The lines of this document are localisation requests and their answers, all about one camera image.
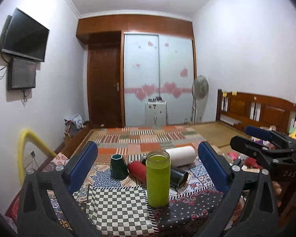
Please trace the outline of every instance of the small monitor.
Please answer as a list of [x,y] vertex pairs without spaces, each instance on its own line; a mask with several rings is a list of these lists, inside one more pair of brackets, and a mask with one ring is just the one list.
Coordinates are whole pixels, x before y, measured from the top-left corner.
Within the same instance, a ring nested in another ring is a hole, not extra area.
[[22,90],[35,88],[36,62],[13,58],[8,67],[7,89]]

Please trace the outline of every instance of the lime green water bottle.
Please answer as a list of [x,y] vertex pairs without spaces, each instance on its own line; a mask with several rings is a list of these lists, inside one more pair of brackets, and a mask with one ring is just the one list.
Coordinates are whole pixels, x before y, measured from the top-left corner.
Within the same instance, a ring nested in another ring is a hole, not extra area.
[[170,156],[165,151],[153,151],[147,155],[146,176],[148,204],[153,208],[169,202]]

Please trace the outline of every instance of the screw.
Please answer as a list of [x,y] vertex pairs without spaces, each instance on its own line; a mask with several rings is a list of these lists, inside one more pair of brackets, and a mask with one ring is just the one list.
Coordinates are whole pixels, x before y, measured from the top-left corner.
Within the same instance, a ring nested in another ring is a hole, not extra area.
[[264,174],[264,175],[268,175],[269,174],[269,171],[267,170],[267,169],[262,169],[262,174]]
[[64,166],[63,165],[58,165],[56,167],[56,171],[62,171],[64,169]]
[[237,166],[237,165],[233,165],[233,166],[231,167],[231,169],[234,170],[234,171],[236,171],[236,172],[239,172],[239,171],[240,171],[240,167]]
[[31,168],[31,169],[29,169],[29,170],[27,171],[27,173],[28,173],[29,175],[34,174],[34,172],[35,172],[35,169],[33,169],[33,168]]

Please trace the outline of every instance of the headboard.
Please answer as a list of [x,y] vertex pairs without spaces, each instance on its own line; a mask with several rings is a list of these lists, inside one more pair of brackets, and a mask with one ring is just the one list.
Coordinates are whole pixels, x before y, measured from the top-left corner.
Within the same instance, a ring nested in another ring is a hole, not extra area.
[[230,124],[241,131],[248,125],[275,125],[277,131],[286,134],[292,117],[296,119],[295,112],[296,104],[281,98],[218,89],[216,121],[226,122],[231,118]]

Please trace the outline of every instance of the checkered cloth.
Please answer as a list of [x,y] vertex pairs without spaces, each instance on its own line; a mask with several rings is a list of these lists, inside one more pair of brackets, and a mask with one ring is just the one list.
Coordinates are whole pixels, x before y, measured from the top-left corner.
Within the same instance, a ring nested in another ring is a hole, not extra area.
[[109,236],[148,236],[157,226],[141,187],[97,189],[89,187],[87,217]]

